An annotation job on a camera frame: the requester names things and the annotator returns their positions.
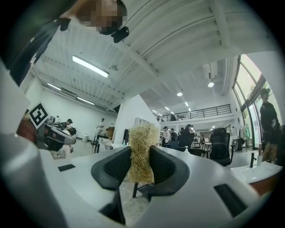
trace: black camera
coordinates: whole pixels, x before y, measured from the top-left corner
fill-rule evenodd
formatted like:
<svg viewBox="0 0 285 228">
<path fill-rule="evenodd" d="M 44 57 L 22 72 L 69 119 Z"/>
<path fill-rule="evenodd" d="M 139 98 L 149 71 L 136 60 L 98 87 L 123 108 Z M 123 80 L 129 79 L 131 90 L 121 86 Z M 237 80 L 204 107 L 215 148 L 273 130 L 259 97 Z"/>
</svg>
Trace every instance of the black camera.
<svg viewBox="0 0 285 228">
<path fill-rule="evenodd" d="M 128 27 L 123 27 L 118 31 L 114 32 L 111 37 L 114 38 L 114 43 L 118 43 L 121 40 L 125 39 L 130 34 Z"/>
</svg>

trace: black faucet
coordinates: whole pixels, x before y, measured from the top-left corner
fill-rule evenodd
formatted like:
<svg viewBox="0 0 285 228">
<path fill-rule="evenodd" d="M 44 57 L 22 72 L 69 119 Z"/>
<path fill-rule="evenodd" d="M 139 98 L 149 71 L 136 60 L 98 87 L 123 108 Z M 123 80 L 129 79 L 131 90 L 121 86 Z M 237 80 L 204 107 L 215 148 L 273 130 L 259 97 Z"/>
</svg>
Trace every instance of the black faucet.
<svg viewBox="0 0 285 228">
<path fill-rule="evenodd" d="M 253 167 L 253 160 L 256 160 L 256 158 L 254 157 L 254 153 L 251 153 L 251 160 L 250 160 L 250 166 L 249 168 Z"/>
</svg>

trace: chair leg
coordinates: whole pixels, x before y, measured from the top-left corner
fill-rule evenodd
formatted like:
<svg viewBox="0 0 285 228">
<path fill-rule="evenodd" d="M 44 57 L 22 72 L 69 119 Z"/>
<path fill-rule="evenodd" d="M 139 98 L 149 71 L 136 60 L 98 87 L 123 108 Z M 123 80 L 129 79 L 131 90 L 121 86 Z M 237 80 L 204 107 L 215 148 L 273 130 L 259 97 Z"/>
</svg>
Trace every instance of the chair leg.
<svg viewBox="0 0 285 228">
<path fill-rule="evenodd" d="M 137 196 L 138 182 L 134 183 L 133 198 Z"/>
</svg>

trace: person in white shirt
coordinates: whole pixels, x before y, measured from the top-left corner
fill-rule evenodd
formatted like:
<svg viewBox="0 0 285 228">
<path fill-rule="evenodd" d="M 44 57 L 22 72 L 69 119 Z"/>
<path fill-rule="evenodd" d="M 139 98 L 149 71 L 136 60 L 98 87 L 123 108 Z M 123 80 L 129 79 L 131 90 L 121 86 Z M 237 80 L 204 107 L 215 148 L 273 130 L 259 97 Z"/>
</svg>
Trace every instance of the person in white shirt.
<svg viewBox="0 0 285 228">
<path fill-rule="evenodd" d="M 165 144 L 168 144 L 171 136 L 167 126 L 165 126 L 163 129 L 164 132 L 163 132 L 162 146 L 165 147 Z"/>
<path fill-rule="evenodd" d="M 98 134 L 102 134 L 103 133 L 103 129 L 104 129 L 104 118 L 102 118 L 102 120 L 101 120 L 101 123 L 95 128 L 95 130 L 96 129 L 98 129 L 98 131 L 97 131 L 97 133 L 96 133 L 96 136 L 98 135 Z"/>
</svg>

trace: black panel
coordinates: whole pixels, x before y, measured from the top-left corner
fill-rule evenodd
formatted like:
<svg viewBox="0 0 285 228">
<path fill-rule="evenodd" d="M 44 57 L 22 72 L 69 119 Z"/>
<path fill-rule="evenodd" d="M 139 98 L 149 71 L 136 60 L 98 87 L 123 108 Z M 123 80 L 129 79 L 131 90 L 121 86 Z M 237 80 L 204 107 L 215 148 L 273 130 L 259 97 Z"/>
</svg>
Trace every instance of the black panel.
<svg viewBox="0 0 285 228">
<path fill-rule="evenodd" d="M 68 164 L 68 165 L 65 165 L 65 166 L 58 167 L 60 172 L 65 171 L 65 170 L 69 170 L 69 169 L 72 169 L 72 168 L 75 168 L 75 166 L 73 164 Z"/>
<path fill-rule="evenodd" d="M 155 184 L 149 188 L 149 200 L 152 196 L 173 195 L 189 178 L 190 171 L 185 162 L 155 146 L 150 148 L 150 165 Z"/>
<path fill-rule="evenodd" d="M 236 217 L 246 209 L 246 205 L 241 199 L 232 191 L 227 184 L 221 184 L 214 187 L 224 204 L 233 217 Z"/>
<path fill-rule="evenodd" d="M 123 148 L 95 163 L 91 168 L 91 175 L 102 188 L 117 190 L 130 169 L 130 155 L 131 148 Z"/>
</svg>

